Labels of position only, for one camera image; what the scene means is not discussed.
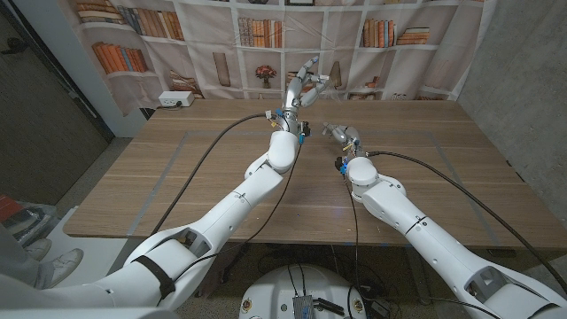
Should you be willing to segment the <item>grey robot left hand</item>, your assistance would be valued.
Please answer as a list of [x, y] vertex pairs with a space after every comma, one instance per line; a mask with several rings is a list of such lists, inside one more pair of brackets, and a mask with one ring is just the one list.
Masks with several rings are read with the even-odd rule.
[[[312, 105], [319, 95], [331, 84], [328, 75], [309, 73], [309, 69], [318, 60], [318, 56], [309, 59], [290, 81], [282, 106], [283, 117], [286, 120], [296, 120], [300, 107], [309, 107]], [[301, 96], [300, 94], [307, 84], [313, 84], [314, 87], [304, 96]]]

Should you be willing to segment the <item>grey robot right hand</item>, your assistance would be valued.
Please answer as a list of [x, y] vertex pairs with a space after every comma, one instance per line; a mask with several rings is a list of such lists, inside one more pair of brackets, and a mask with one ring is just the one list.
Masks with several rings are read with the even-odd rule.
[[342, 150], [354, 157], [365, 157], [366, 152], [363, 150], [360, 134], [358, 130], [352, 126], [335, 125], [329, 122], [323, 123], [324, 135], [330, 135], [342, 146]]

